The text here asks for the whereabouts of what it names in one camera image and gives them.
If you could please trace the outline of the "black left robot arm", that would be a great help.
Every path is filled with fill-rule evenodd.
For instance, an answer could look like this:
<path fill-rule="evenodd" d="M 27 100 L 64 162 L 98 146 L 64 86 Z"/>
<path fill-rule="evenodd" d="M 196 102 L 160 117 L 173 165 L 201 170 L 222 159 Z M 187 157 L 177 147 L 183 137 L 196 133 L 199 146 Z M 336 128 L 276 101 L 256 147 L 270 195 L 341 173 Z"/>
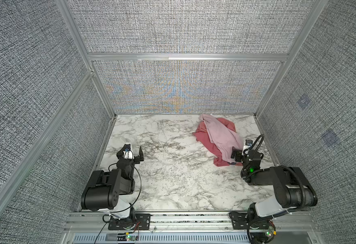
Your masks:
<path fill-rule="evenodd" d="M 81 209 L 104 212 L 120 221 L 135 221 L 134 204 L 124 201 L 121 196 L 135 191 L 134 173 L 138 171 L 135 166 L 144 161 L 142 148 L 135 155 L 131 144 L 124 144 L 117 152 L 117 158 L 115 169 L 92 172 L 81 195 Z"/>

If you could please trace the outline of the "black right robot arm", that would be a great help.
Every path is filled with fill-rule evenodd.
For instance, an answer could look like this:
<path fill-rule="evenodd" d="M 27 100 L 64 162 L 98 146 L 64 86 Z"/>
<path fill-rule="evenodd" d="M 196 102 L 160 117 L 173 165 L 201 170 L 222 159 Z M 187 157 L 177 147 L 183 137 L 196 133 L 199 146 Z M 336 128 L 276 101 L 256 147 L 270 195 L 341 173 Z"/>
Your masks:
<path fill-rule="evenodd" d="M 232 149 L 231 158 L 243 165 L 241 178 L 250 186 L 272 186 L 274 194 L 250 204 L 246 212 L 228 214 L 234 229 L 265 229 L 276 217 L 315 206 L 318 197 L 299 167 L 261 168 L 263 153 L 246 148 Z"/>

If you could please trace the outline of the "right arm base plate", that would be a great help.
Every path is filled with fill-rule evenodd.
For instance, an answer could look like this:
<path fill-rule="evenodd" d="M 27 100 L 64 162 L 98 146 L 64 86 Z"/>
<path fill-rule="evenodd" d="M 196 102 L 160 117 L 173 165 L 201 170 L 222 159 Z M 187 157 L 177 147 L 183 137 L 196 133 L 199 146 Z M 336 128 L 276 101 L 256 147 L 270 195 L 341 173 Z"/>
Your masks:
<path fill-rule="evenodd" d="M 228 217 L 231 220 L 231 224 L 234 230 L 247 229 L 250 222 L 258 219 L 257 214 L 254 212 L 231 211 L 228 214 Z"/>

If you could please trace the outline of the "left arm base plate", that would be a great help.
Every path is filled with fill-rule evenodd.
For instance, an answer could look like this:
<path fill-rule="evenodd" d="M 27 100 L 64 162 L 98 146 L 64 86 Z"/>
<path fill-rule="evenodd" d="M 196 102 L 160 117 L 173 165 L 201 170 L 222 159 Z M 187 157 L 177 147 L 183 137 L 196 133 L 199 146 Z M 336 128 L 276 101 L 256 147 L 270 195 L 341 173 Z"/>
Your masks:
<path fill-rule="evenodd" d="M 123 219 L 111 218 L 108 230 L 116 231 L 135 231 L 149 230 L 151 223 L 151 215 L 149 213 L 136 213 L 134 216 L 129 216 Z"/>

